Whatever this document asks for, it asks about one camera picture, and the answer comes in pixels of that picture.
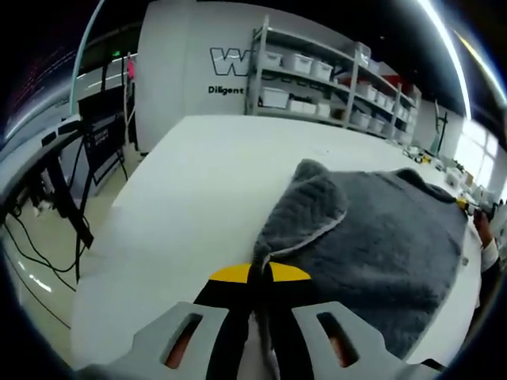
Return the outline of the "person's right hand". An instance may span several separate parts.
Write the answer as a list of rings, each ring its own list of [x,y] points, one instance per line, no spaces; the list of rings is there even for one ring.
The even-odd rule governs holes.
[[[474,226],[478,232],[482,247],[486,248],[494,239],[490,232],[490,224],[485,214],[479,212],[474,215]]]

